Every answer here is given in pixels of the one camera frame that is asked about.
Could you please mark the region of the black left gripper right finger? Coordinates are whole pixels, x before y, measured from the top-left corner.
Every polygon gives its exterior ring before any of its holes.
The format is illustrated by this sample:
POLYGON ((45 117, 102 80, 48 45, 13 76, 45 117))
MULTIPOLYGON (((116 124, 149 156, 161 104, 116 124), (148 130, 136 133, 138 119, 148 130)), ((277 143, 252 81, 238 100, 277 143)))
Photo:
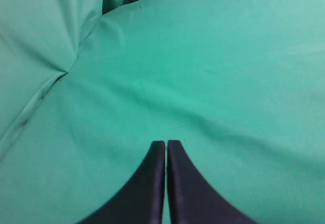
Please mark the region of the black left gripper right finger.
POLYGON ((208 183, 187 155, 181 141, 169 140, 167 152, 171 223, 256 223, 208 183))

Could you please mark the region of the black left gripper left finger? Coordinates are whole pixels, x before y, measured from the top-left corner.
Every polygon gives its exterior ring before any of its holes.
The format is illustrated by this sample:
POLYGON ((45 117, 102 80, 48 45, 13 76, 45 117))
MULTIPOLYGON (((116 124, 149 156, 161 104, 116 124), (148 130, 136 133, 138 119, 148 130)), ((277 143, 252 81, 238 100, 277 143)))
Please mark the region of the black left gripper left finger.
POLYGON ((162 223, 165 196, 164 141, 151 143, 127 183, 81 223, 162 223))

